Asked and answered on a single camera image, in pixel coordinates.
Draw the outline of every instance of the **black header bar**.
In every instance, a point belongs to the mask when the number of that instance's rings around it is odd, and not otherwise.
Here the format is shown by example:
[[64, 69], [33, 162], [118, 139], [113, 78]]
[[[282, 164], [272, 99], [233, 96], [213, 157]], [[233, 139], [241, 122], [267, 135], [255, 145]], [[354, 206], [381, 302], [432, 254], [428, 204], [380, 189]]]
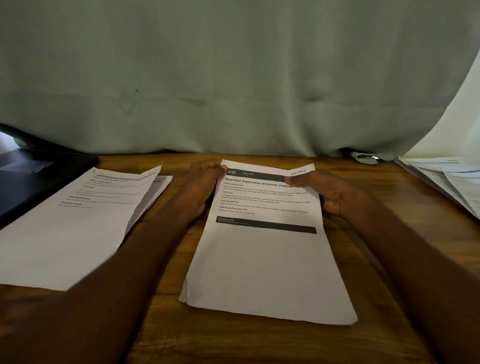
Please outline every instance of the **black header bar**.
[[228, 169], [227, 176], [236, 178], [253, 178], [255, 180], [264, 181], [285, 182], [285, 176], [281, 176], [279, 174], [251, 172], [249, 170], [234, 170], [231, 168]]
[[254, 227], [254, 228], [307, 232], [307, 233], [310, 233], [310, 234], [316, 234], [317, 233], [317, 229], [314, 226], [280, 224], [278, 222], [248, 220], [246, 218], [226, 218], [224, 216], [217, 216], [215, 222], [219, 222], [221, 224], [251, 226], [251, 227]]

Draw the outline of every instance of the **person's left arm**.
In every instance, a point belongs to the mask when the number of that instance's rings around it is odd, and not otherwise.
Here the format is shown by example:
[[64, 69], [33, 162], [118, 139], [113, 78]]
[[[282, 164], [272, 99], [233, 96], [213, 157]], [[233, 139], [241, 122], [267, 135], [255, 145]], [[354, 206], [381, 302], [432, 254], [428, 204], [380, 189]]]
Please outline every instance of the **person's left arm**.
[[1, 363], [116, 363], [158, 270], [205, 208], [220, 161], [193, 163], [180, 192], [104, 264], [0, 341]]

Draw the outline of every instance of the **stack of paper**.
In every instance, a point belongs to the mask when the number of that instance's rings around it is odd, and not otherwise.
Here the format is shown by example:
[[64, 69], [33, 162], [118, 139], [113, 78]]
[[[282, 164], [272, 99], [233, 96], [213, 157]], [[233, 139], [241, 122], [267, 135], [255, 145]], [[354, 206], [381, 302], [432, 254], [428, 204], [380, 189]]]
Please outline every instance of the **stack of paper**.
[[223, 160], [180, 301], [190, 306], [323, 324], [357, 320], [322, 221], [318, 193], [280, 170]]
[[479, 168], [466, 166], [463, 158], [398, 158], [396, 162], [479, 218]]
[[67, 290], [112, 256], [171, 182], [92, 168], [0, 230], [0, 283]]

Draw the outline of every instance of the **gray-green fabric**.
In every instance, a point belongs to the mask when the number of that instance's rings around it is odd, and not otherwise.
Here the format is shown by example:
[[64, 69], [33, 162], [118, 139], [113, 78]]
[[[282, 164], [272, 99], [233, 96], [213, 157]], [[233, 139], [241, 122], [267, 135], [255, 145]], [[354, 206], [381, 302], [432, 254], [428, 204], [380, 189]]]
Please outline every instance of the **gray-green fabric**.
[[478, 0], [0, 0], [0, 122], [92, 153], [392, 159], [479, 20]]

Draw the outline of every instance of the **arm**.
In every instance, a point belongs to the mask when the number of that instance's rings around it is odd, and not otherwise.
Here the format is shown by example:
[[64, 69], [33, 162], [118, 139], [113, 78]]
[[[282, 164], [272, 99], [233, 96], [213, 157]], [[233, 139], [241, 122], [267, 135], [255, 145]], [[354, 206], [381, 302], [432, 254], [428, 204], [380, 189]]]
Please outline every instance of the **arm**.
[[192, 164], [180, 192], [109, 260], [0, 345], [2, 363], [116, 363], [175, 241], [205, 207], [219, 161]]
[[426, 243], [372, 195], [329, 173], [286, 178], [311, 186], [347, 220], [390, 275], [449, 363], [480, 363], [480, 280]]

